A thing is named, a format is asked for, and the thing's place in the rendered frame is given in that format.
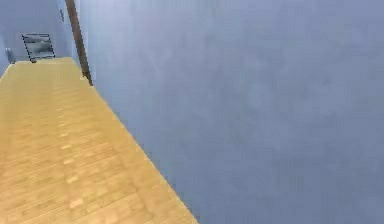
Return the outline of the small grey bin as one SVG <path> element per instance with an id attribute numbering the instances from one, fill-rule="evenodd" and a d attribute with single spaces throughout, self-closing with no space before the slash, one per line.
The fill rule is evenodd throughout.
<path id="1" fill-rule="evenodd" d="M 16 63 L 16 59 L 15 59 L 15 56 L 13 54 L 13 51 L 11 48 L 5 48 L 5 52 L 6 52 L 6 55 L 7 55 L 7 59 L 9 61 L 10 64 L 15 64 Z"/>

